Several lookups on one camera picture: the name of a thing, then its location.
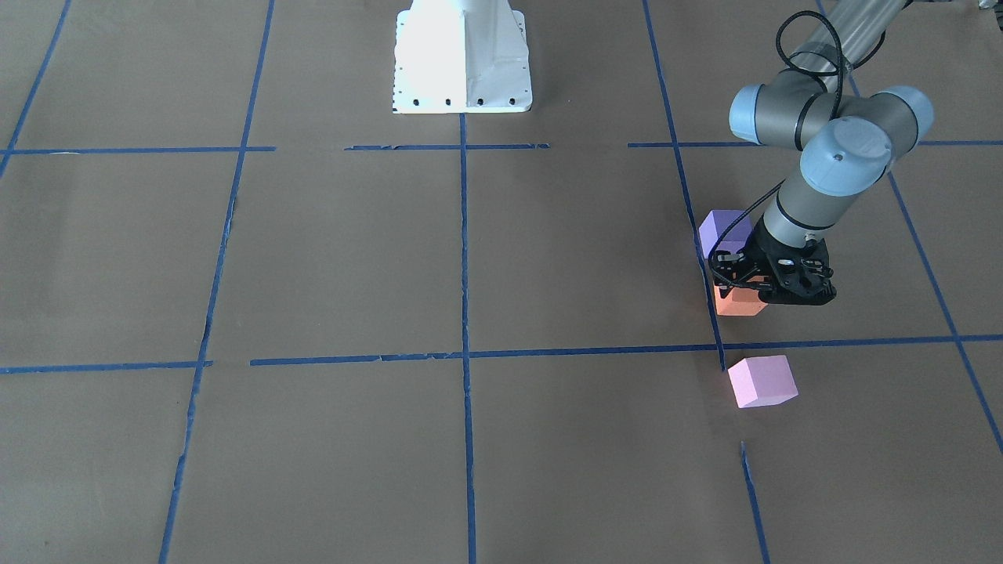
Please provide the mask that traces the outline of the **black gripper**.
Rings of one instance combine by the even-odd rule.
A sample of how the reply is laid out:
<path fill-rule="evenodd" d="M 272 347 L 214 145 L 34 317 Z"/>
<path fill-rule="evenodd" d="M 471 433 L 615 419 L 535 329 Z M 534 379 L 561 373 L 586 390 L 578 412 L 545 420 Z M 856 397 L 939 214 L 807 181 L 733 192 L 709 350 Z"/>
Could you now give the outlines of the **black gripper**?
<path fill-rule="evenodd" d="M 748 289 L 759 301 L 778 305 L 824 305 L 837 297 L 824 239 L 795 248 L 774 239 L 765 227 L 755 226 L 738 252 L 726 252 L 721 246 L 719 242 L 713 247 L 708 261 L 723 295 Z"/>

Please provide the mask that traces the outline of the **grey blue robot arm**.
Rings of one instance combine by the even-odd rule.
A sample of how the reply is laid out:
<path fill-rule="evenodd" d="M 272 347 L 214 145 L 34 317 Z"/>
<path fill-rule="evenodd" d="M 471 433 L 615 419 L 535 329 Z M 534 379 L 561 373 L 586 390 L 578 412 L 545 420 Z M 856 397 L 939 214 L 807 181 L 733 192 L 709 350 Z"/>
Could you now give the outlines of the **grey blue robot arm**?
<path fill-rule="evenodd" d="M 721 298 L 743 291 L 767 305 L 835 299 L 828 234 L 935 119 L 932 101 L 914 87 L 868 97 L 846 90 L 905 9 L 907 1 L 841 1 L 831 12 L 802 10 L 778 26 L 774 47 L 784 67 L 738 92 L 730 127 L 738 139 L 796 150 L 799 160 L 757 200 L 764 212 L 740 249 L 724 250 L 717 240 L 706 251 Z"/>

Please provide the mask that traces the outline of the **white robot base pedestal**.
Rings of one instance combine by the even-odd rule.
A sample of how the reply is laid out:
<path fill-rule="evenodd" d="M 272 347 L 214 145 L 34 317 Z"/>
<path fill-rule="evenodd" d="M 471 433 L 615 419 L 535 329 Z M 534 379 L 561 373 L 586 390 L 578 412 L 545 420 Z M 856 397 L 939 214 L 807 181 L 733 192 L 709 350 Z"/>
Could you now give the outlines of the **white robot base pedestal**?
<path fill-rule="evenodd" d="M 395 114 L 533 106 L 526 19 L 509 1 L 413 1 L 397 14 L 395 32 Z"/>

